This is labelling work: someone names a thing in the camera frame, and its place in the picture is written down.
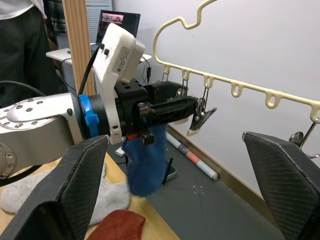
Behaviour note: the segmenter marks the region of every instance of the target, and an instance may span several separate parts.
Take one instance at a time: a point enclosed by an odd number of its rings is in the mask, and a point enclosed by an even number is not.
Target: blue sock
[[[167,125],[151,127],[155,143],[142,146],[140,137],[124,142],[122,149],[131,158],[128,164],[128,185],[136,196],[152,194],[162,186],[168,160],[166,155]]]

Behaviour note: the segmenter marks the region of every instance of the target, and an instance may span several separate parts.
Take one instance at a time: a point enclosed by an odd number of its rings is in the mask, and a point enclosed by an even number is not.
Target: white desk
[[[63,61],[64,59],[68,59],[68,60],[65,60],[64,62],[68,63],[68,64],[72,64],[72,60],[70,59],[71,58],[71,54],[68,53],[68,51],[70,51],[69,48],[63,48],[63,49],[59,49],[59,50],[55,50],[55,51],[49,51],[45,55],[48,58],[55,59],[55,60],[58,60],[58,61]],[[147,55],[147,54],[143,54],[143,57],[146,60],[151,59],[151,56]]]

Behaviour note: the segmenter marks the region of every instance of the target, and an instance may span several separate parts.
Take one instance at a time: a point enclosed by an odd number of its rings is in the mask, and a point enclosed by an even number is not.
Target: plaid shirt
[[[67,33],[66,20],[62,0],[43,0],[44,12],[47,16],[46,27],[49,37]]]

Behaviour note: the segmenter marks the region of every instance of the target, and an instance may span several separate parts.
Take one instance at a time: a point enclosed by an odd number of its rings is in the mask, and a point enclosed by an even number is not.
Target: wooden table
[[[58,164],[59,160],[43,165],[35,173],[40,173],[51,169]],[[124,183],[126,182],[126,175],[113,161],[113,159],[106,154],[104,158],[106,164],[106,176],[104,177],[109,183]],[[145,223],[142,231],[142,240],[178,240],[178,236],[168,226],[168,224],[161,218],[157,211],[150,205],[144,197],[132,196],[128,210],[136,212],[145,217]],[[0,233],[4,231],[14,214],[9,214],[0,209]],[[85,238],[94,231],[97,225],[89,226]]]

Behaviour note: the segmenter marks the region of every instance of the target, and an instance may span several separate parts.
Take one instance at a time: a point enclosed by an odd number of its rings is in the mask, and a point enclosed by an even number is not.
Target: computer monitor
[[[137,37],[140,14],[101,10],[96,44],[100,44],[110,23],[114,23]]]

